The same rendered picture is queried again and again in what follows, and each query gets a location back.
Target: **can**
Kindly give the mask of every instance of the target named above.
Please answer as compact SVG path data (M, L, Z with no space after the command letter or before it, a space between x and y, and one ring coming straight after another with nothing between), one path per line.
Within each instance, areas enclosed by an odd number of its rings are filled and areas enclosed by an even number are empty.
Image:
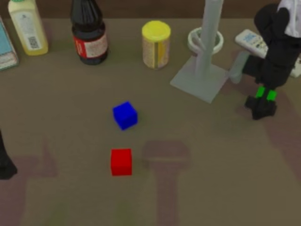
M162 21L149 21L142 28L143 62L160 69L169 61L171 29Z

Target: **white pole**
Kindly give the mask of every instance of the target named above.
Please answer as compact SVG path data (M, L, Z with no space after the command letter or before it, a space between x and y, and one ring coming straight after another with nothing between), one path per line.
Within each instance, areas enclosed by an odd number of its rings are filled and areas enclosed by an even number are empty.
M210 65L215 46L215 39L220 23L222 5L224 0L206 0L203 16L203 24L200 40L205 49L202 48L196 59L196 79L208 79L210 74Z

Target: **white ring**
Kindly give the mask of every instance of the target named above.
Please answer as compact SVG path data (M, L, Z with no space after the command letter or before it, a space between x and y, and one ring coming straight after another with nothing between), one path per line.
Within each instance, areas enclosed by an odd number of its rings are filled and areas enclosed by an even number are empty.
M188 48L195 54L198 54L198 52L200 51L200 47L202 49L204 49L203 42L200 38L198 38L196 40L198 42L197 44L199 44L199 46L196 45L196 43L192 41L193 38L196 39L196 37L200 37L199 35L200 35L201 31L202 31L202 28L199 27L199 28L192 30L188 35ZM214 47L213 54L218 53L222 49L223 44L224 44L224 37L222 36L222 34L219 31L217 32L217 36L219 38L219 43Z

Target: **white remote control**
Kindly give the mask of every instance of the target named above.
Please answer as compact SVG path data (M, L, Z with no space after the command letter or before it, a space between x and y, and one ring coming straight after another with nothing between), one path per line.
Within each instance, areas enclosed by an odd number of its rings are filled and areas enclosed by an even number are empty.
M268 46L264 42L263 38L248 29L244 30L238 36L236 36L235 42L261 58L265 58L268 51ZM301 59L298 58L295 67L291 72L291 76L297 78L300 75Z

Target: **roll of tape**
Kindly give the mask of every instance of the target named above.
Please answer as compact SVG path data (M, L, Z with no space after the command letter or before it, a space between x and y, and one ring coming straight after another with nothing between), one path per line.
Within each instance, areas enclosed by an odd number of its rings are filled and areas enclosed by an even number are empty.
M205 50L205 48L206 48L200 38L201 31L202 31L202 28L199 27L199 28L192 30L188 35L188 48L195 54L198 54L198 52L201 49ZM213 54L218 53L224 45L224 37L222 36L222 34L219 31L217 32L217 36L218 36L219 42L214 47Z

